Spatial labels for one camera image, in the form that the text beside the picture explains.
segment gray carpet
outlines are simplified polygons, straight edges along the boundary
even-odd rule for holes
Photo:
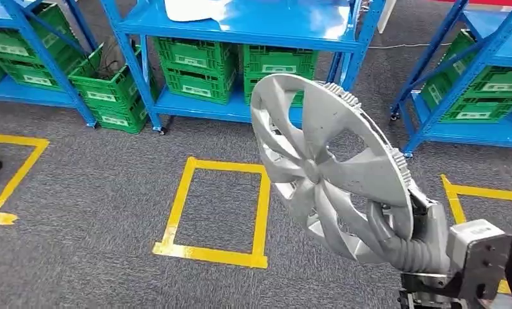
[[[121,2],[125,12],[134,0]],[[79,4],[99,41],[111,34],[98,1]],[[443,3],[399,1],[385,34],[376,35],[372,45],[428,42],[447,9]],[[368,51],[354,89],[394,144],[406,136],[401,123],[389,126],[389,105],[421,52]],[[155,54],[152,60],[161,77]],[[325,77],[328,62],[329,54],[323,54],[317,79]],[[68,109],[0,102],[0,133],[50,141],[2,208],[19,219],[0,226],[0,307],[397,308],[396,271],[359,265],[315,244],[275,194],[267,269],[151,253],[162,239],[187,157],[259,162],[248,124],[177,117],[166,136],[153,133],[149,124],[136,136],[84,127]],[[331,148],[347,157],[361,146],[344,135]],[[29,152],[0,145],[0,190]],[[512,149],[427,143],[415,154],[410,168],[432,198],[446,202],[442,173],[452,183],[512,190]],[[257,177],[195,172],[176,243],[250,251],[257,189]],[[487,218],[512,231],[512,202],[461,197],[461,203],[468,219]]]

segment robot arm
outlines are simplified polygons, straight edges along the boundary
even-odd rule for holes
[[[289,120],[300,90],[303,129]],[[494,298],[511,237],[485,220],[448,233],[442,204],[419,190],[403,154],[353,95],[335,84],[273,74],[254,88],[251,115],[261,160],[292,217],[336,254],[402,271],[402,308]],[[327,144],[344,130],[360,136],[367,148],[340,162]],[[353,194],[367,198],[365,213]]]

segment yellow tape square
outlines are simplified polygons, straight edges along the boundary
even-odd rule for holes
[[[175,245],[174,237],[178,230],[180,217],[184,209],[185,199],[189,191],[191,179],[195,169],[212,169],[217,171],[237,171],[261,174],[258,208],[256,210],[256,224],[254,226],[254,240],[252,253],[241,253],[210,248]],[[243,164],[232,162],[218,162],[197,160],[189,157],[185,163],[184,173],[176,192],[171,213],[165,228],[163,240],[155,243],[153,253],[177,258],[197,259],[215,263],[225,263],[246,267],[267,268],[267,257],[264,255],[265,234],[267,231],[267,213],[269,209],[270,180],[263,165]]]
[[[466,216],[460,205],[459,195],[478,196],[480,198],[496,198],[500,200],[511,200],[512,191],[496,190],[480,187],[469,187],[467,185],[453,185],[444,174],[441,175],[442,182],[449,200],[449,206],[455,218],[455,223],[466,222]],[[510,287],[506,280],[502,280],[498,286],[499,293],[511,294]]]
[[[0,194],[0,208],[5,204],[5,201],[11,196],[15,188],[21,183],[21,180],[28,174],[28,171],[32,168],[37,159],[41,156],[49,141],[43,138],[14,136],[14,135],[1,135],[0,143],[2,144],[13,144],[23,146],[34,146],[34,150],[30,153],[30,156],[24,161],[23,165],[13,175],[13,178],[5,185],[5,188]],[[11,225],[17,219],[14,214],[7,214],[0,212],[0,225]]]

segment shelf caster wheel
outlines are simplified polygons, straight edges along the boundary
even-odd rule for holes
[[[392,113],[390,115],[390,121],[396,121],[398,119],[400,119],[400,113]]]

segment shelf post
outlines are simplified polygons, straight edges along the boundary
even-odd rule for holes
[[[85,21],[85,18],[83,18],[83,14],[81,14],[81,10],[79,10],[79,6],[77,6],[77,3],[75,0],[63,0],[68,5],[68,8],[70,8],[70,12],[73,15],[73,18],[77,22],[77,25],[81,29],[81,32],[85,36],[85,39],[87,40],[87,43],[91,47],[91,51],[94,52],[99,45],[97,44],[97,41],[95,40],[95,37],[93,36],[93,33],[91,32],[91,29],[89,28],[89,25],[87,24],[87,21]]]
[[[354,86],[354,81],[358,76],[358,72],[360,71],[360,67],[362,66],[364,58],[366,57],[366,52],[374,36],[375,27],[377,26],[377,22],[381,17],[383,7],[384,0],[371,1],[370,9],[367,11],[364,19],[362,20],[362,30],[360,30],[360,34],[356,40],[359,43],[357,50],[352,53],[352,58],[350,59],[349,63],[343,63],[344,66],[348,66],[345,80],[341,85],[346,91],[349,91],[352,86]]]
[[[417,64],[413,68],[412,72],[410,73],[408,79],[406,80],[404,86],[402,87],[402,90],[394,100],[394,103],[392,105],[391,111],[392,115],[398,115],[398,109],[400,108],[400,104],[404,104],[406,99],[408,98],[408,95],[410,94],[412,90],[412,84],[415,82],[419,77],[421,76],[422,72],[430,62],[430,59],[432,59],[432,56],[440,46],[441,42],[451,29],[451,27],[457,22],[459,19],[459,16],[462,13],[462,10],[468,3],[468,0],[456,0],[453,6],[451,7],[451,10],[449,10],[449,13],[443,20],[443,22],[438,27],[438,31],[436,34],[432,37],[432,40],[430,41],[430,45],[425,48],[422,57],[419,58],[417,61]]]
[[[137,61],[135,53],[129,43],[129,37],[126,33],[123,33],[119,30],[118,25],[121,22],[122,18],[117,10],[117,5],[115,4],[115,0],[100,0],[102,3],[102,7],[106,15],[108,16],[109,23],[111,25],[111,29],[113,30],[113,34],[115,35],[119,46],[121,47],[121,51],[123,52],[123,56],[125,56],[125,60],[129,66],[129,69],[133,75],[135,83],[138,87],[140,95],[142,96],[142,101],[146,106],[147,113],[149,114],[149,118],[151,119],[151,123],[153,125],[153,130],[162,131],[162,124],[159,116],[154,110],[155,100],[153,100],[153,96],[151,95],[151,90],[149,86],[149,81],[146,82],[144,78],[144,74],[142,73],[142,68]],[[142,43],[142,53],[147,53],[147,48],[144,48],[146,43]],[[147,55],[142,55],[143,59],[147,59]]]
[[[87,126],[95,127],[96,120],[93,117],[91,111],[87,108],[85,103],[79,97],[77,90],[70,84],[67,76],[62,72],[60,67],[55,62],[55,59],[49,54],[40,38],[34,32],[32,26],[26,20],[26,16],[24,15],[21,7],[14,0],[1,0],[2,5],[4,6],[7,14],[11,17],[12,20],[17,23],[17,27],[23,36],[24,39],[28,41],[30,46],[35,50],[38,56],[43,61],[43,64],[49,69],[49,72],[53,76],[53,78],[59,83],[61,88],[69,94],[73,103],[85,122]]]

